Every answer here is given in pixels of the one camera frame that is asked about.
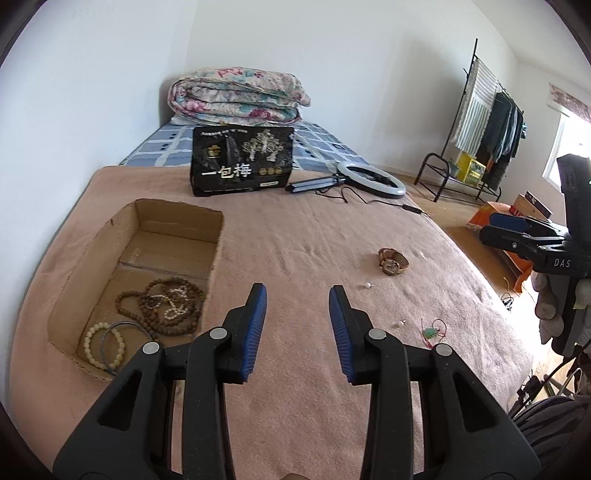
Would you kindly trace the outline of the white gloved right hand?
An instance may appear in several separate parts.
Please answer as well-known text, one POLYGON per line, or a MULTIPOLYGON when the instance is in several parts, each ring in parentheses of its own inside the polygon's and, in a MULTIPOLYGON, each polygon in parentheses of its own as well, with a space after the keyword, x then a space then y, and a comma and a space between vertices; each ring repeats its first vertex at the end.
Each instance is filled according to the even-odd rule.
POLYGON ((574 288, 574 304, 566 309, 566 276, 548 275, 533 271, 533 289, 538 293, 535 314, 539 319, 539 332, 542 344, 558 338, 565 330, 566 313, 574 314, 571 333, 577 334, 574 344, 584 346, 590 340, 590 279, 578 281, 574 288))

